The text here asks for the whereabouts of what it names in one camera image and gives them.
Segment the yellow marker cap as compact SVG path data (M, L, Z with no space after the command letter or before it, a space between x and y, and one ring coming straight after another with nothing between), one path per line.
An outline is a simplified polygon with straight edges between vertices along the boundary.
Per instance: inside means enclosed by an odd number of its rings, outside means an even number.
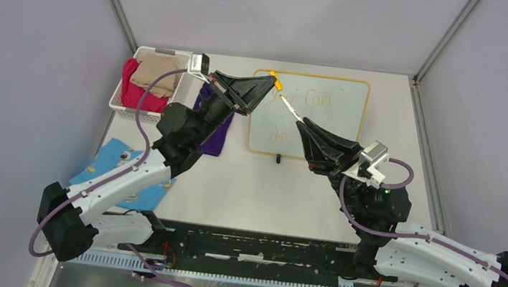
M281 80L279 79L278 74L274 70L269 71L268 74L275 79L274 88L277 91L281 92L283 90L283 84L282 84Z

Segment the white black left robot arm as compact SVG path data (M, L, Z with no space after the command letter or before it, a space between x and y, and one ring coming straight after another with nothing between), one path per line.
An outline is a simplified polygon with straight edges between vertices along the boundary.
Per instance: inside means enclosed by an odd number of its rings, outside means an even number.
M99 234L92 225L94 219L148 185L175 178L191 169L203 155L200 146L232 114L251 114L272 89L283 89L273 75L231 77L220 71L206 75L182 68L159 78L182 73L209 84L214 92L199 110L178 102L168 104L157 123L161 137L155 142L150 142L142 125L136 123L146 145L139 159L73 189L65 189L59 182L44 188L37 227L29 241L31 256L53 254L57 260L69 261L83 254Z

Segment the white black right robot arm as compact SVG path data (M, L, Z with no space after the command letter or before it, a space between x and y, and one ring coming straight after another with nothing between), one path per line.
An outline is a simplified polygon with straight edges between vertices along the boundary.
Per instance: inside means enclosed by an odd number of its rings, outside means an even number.
M341 138L309 118L296 122L309 170L329 179L341 211L359 237L351 267L429 287L508 287L508 252L469 248L410 217L406 183L388 184L380 166L388 149Z

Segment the yellow framed whiteboard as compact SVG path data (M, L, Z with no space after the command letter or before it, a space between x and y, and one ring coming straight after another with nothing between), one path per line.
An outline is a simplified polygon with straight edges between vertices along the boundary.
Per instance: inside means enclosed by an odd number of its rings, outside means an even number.
M255 76L269 75L259 69ZM301 117L322 128L356 141L370 97L364 80L274 70L283 84L272 89L250 115L248 147L258 154L304 157L296 119L284 105L284 95Z

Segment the white marker pen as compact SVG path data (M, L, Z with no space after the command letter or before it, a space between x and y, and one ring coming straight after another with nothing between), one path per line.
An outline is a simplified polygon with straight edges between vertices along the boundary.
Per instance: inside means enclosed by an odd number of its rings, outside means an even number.
M287 100L287 98L284 95L280 95L281 100L283 101L284 105L287 107L287 109L291 112L291 114L294 116L296 121L303 121L303 118L298 114L298 112L292 107L290 102Z

